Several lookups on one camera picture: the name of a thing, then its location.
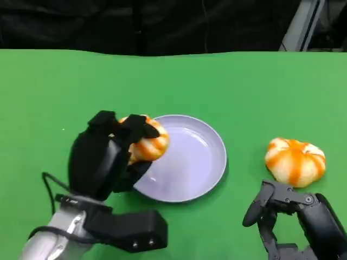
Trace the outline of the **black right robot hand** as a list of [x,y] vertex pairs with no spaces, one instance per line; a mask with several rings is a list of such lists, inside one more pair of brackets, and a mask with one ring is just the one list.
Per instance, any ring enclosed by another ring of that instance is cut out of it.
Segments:
[[[296,214],[309,243],[300,251],[296,244],[279,244],[273,233],[278,213]],[[300,193],[293,186],[263,180],[242,225],[258,226],[268,259],[346,259],[346,231],[326,197]]]

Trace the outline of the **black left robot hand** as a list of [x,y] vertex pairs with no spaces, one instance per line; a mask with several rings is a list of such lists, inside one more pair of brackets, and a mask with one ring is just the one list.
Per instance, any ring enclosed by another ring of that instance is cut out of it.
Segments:
[[75,139],[69,156],[71,192],[103,202],[112,192],[130,191],[151,166],[148,159],[131,163],[132,144],[157,138],[159,131],[142,115],[119,122],[115,112],[101,110]]

